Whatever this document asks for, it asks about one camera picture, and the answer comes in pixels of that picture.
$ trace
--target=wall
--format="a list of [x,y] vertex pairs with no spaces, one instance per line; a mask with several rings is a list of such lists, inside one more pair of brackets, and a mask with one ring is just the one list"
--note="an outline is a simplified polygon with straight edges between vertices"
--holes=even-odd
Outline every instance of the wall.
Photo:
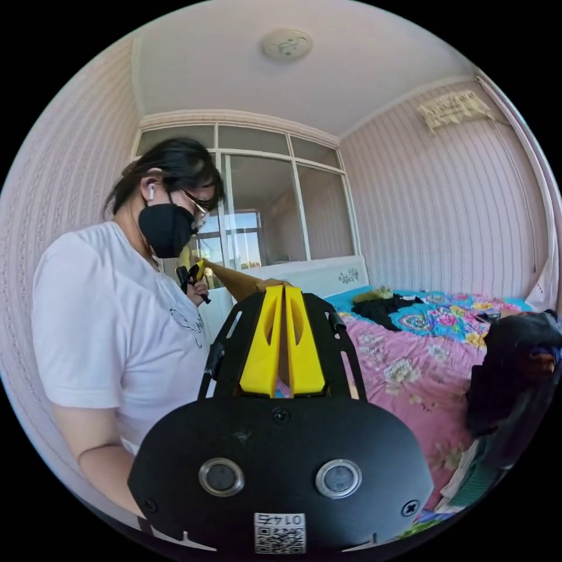
[[0,374],[25,432],[55,474],[94,506],[136,523],[85,483],[46,405],[29,312],[37,262],[52,240],[100,220],[139,124],[131,40],[111,46],[58,93],[25,139],[0,198]]
[[390,109],[341,144],[374,285],[523,297],[544,264],[544,207],[513,129],[476,121],[432,138],[416,112],[466,88],[501,115],[478,83],[459,83]]

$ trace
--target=qr code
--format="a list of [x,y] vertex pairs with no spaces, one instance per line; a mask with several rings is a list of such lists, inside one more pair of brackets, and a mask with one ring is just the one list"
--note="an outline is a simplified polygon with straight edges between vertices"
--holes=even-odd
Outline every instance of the qr code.
[[258,554],[303,554],[305,547],[302,527],[256,527]]

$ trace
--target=headboard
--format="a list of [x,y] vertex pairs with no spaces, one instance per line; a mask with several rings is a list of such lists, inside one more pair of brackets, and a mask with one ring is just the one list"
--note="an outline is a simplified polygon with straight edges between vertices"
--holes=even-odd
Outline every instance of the headboard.
[[[314,259],[309,262],[278,263],[277,265],[252,268],[248,274],[259,279],[287,281],[303,293],[314,293],[321,298],[330,297],[352,289],[369,285],[363,256]],[[207,341],[214,341],[227,319],[234,301],[225,288],[212,289],[210,304],[199,307]]]

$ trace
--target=black hair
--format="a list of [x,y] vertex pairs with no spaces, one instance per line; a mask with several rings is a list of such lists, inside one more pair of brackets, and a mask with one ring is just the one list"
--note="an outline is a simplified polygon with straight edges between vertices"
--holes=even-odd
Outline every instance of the black hair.
[[152,168],[162,170],[162,182],[168,193],[213,186],[215,191],[210,200],[203,201],[190,195],[207,211],[216,209],[224,199],[224,184],[209,151],[197,140],[175,137],[159,142],[123,170],[122,177],[105,200],[104,213],[111,207],[115,215]]

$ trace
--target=yellow handle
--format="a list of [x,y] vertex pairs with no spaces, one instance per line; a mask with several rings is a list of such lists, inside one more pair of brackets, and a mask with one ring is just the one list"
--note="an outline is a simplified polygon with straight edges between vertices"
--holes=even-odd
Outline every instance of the yellow handle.
[[189,247],[189,244],[186,244],[183,247],[183,250],[180,253],[179,258],[177,258],[177,265],[178,267],[181,267],[182,265],[189,271],[189,268],[191,267],[191,249]]
[[240,387],[244,392],[267,395],[270,398],[275,395],[279,368],[282,303],[283,286],[268,287],[240,378]]
[[200,281],[203,278],[203,274],[205,273],[205,262],[201,260],[197,262],[196,265],[198,266],[197,275],[195,275],[195,281]]
[[322,392],[324,375],[300,289],[285,287],[285,309],[291,397]]

